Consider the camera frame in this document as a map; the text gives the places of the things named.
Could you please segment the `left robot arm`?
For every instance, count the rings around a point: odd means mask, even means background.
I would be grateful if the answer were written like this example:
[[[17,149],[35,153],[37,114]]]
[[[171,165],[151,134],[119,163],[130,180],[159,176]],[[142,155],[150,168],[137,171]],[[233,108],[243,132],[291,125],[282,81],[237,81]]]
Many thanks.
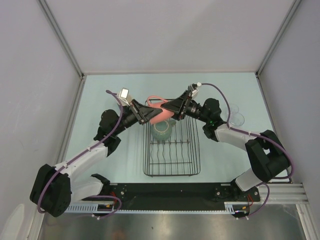
[[[58,217],[71,202],[91,196],[105,200],[110,196],[111,188],[102,180],[80,185],[76,183],[76,179],[117,149],[121,142],[118,137],[120,133],[136,123],[148,123],[163,113],[161,108],[145,106],[136,100],[119,108],[119,114],[113,109],[105,110],[101,114],[97,134],[91,146],[70,160],[55,166],[44,164],[40,167],[29,197],[37,205],[39,213]]]

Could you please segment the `green ceramic cup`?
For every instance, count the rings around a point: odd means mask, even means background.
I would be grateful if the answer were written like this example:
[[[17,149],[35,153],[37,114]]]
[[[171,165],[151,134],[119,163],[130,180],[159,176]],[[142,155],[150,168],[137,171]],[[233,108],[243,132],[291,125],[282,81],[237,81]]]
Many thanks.
[[[159,142],[166,141],[170,138],[175,125],[176,121],[173,119],[164,120],[153,124],[150,127],[150,133],[155,140]]]

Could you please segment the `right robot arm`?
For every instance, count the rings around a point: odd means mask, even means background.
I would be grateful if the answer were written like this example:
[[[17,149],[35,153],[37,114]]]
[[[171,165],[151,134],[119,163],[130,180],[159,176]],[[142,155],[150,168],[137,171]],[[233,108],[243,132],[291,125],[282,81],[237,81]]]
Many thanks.
[[[278,174],[292,166],[289,154],[273,131],[254,133],[231,126],[221,118],[217,99],[208,98],[204,104],[199,104],[187,90],[180,97],[161,104],[161,107],[172,112],[177,120],[188,116],[204,122],[202,129],[208,139],[230,144],[247,153],[250,168],[236,177],[230,188],[231,196],[237,201],[247,197],[253,187],[276,179]]]

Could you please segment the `pink mug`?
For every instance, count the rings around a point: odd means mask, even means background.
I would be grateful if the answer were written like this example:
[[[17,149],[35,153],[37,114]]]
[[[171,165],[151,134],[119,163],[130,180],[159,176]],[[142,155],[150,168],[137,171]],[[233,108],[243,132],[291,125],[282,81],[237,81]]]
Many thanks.
[[[159,101],[155,102],[155,103],[152,103],[152,102],[150,102],[151,99],[158,99]],[[162,104],[168,102],[167,99],[164,99],[164,98],[156,96],[156,95],[151,95],[151,96],[149,96],[147,98],[146,102],[147,102],[149,107],[161,110],[160,114],[158,114],[157,116],[153,117],[149,121],[151,125],[157,124],[157,123],[162,122],[162,121],[166,121],[167,119],[172,118],[174,116],[173,112],[171,112],[171,111],[169,111],[167,109],[164,109],[162,107]]]

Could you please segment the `small clear faceted glass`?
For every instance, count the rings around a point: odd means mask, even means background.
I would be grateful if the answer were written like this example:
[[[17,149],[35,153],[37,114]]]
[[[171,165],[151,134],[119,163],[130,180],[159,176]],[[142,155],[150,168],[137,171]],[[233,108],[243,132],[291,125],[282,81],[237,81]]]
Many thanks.
[[[229,108],[230,108],[230,113],[231,114],[236,114],[239,112],[239,107],[238,105],[234,104],[234,103],[230,103],[229,104]]]

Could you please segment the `tall clear faceted glass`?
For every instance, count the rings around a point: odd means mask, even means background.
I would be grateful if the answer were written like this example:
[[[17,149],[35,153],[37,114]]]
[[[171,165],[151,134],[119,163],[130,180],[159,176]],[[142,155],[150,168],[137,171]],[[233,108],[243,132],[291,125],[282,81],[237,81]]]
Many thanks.
[[[240,113],[231,113],[229,123],[233,126],[240,127],[245,123],[245,117]]]

